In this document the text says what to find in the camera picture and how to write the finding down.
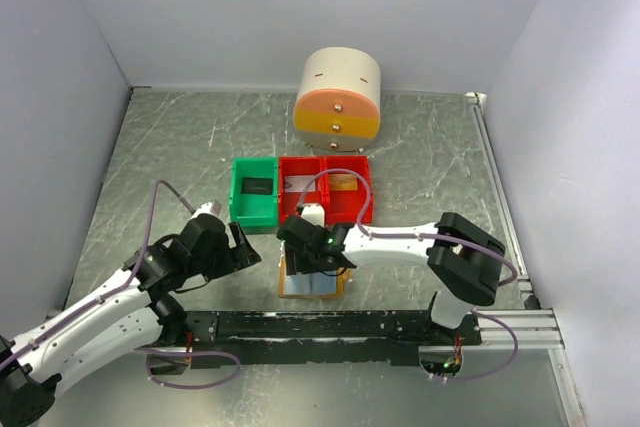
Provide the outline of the tan leather card holder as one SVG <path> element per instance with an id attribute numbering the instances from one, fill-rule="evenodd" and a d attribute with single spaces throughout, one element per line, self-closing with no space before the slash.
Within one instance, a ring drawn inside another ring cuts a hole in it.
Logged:
<path id="1" fill-rule="evenodd" d="M 284 243 L 281 244 L 279 260 L 278 295 L 281 298 L 332 299 L 344 295 L 345 285 L 351 280 L 351 274 L 343 273 L 337 277 L 321 274 L 285 275 Z"/>

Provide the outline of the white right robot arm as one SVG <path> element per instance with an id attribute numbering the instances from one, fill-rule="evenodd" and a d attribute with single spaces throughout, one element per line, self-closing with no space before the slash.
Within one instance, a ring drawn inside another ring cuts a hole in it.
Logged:
<path id="1" fill-rule="evenodd" d="M 504 260 L 500 241 L 463 216 L 444 213 L 417 227 L 331 228 L 290 216 L 276 237 L 295 253 L 299 273 L 339 273 L 370 265 L 428 267 L 443 284 L 424 321 L 426 337 L 443 345 L 475 306 L 495 302 Z"/>

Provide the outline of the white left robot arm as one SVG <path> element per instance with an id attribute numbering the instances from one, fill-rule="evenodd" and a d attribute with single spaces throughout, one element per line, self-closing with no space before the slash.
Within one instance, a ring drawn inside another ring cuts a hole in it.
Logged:
<path id="1" fill-rule="evenodd" d="M 187 337 L 175 299 L 185 282 L 239 272 L 260 262 L 242 228 L 212 214 L 146 244 L 93 292 L 42 325 L 1 341 L 1 423 L 29 426 L 64 389 L 141 347 Z"/>

